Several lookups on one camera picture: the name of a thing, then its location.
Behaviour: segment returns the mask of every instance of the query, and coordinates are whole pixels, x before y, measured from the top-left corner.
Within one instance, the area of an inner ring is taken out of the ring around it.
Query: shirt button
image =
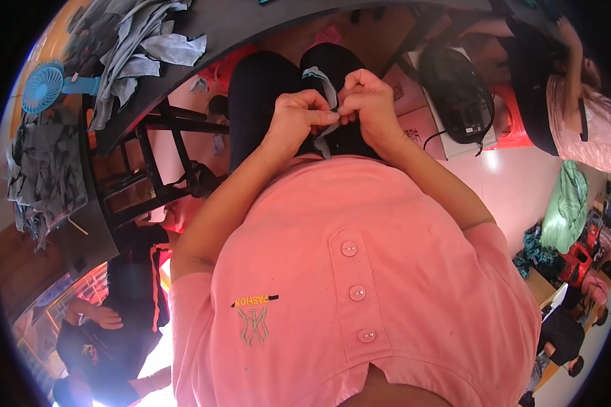
[[[344,256],[355,256],[356,252],[357,248],[355,246],[355,243],[353,243],[352,241],[347,241],[342,245],[342,253],[344,253]]]
[[[354,301],[362,301],[364,299],[364,295],[364,289],[359,285],[354,286],[352,289],[350,289],[350,297]]]
[[[361,330],[358,334],[358,338],[362,343],[373,342],[376,338],[376,333],[372,330]]]

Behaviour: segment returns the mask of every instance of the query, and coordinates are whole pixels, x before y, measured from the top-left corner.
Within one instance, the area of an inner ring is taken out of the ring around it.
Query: red plastic stool
[[[507,105],[507,126],[509,130],[498,137],[498,144],[491,146],[486,151],[501,149],[516,149],[518,147],[533,147],[534,143],[527,137],[525,127],[522,125],[521,111],[518,109],[516,95],[509,84],[493,85],[489,87],[492,94],[504,99]]]

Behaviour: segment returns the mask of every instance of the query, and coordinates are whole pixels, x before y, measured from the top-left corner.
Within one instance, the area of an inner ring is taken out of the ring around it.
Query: pink cloth
[[[606,304],[609,297],[609,286],[597,276],[593,269],[588,270],[582,280],[582,294],[586,294],[592,285],[595,286],[593,293],[591,293],[593,301],[600,305]]]
[[[514,406],[541,327],[496,225],[462,232],[406,174],[348,157],[270,185],[170,309],[182,407],[336,406],[369,363],[457,407]]]
[[[559,156],[611,173],[611,99],[582,84],[588,123],[588,141],[582,141],[563,122],[565,83],[565,78],[550,75],[546,88],[550,131]]]

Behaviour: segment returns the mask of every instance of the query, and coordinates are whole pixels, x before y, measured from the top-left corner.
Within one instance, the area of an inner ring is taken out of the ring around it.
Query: orange wall
[[[61,51],[63,51],[66,42],[70,35],[66,32],[66,28],[70,23],[72,16],[80,6],[87,7],[90,0],[68,0],[57,16],[50,22],[48,28],[45,29],[41,37],[34,45],[32,52],[24,62],[21,76],[18,80],[16,90],[16,102],[12,112],[12,125],[10,137],[16,134],[16,130],[21,118],[21,96],[23,93],[24,83],[29,74],[32,73],[34,67],[42,61],[51,58],[61,59]]]

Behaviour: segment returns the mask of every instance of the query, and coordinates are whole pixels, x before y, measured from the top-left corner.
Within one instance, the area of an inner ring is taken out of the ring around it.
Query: button placket
[[[357,363],[376,352],[389,352],[362,235],[342,230],[329,245],[349,362]]]

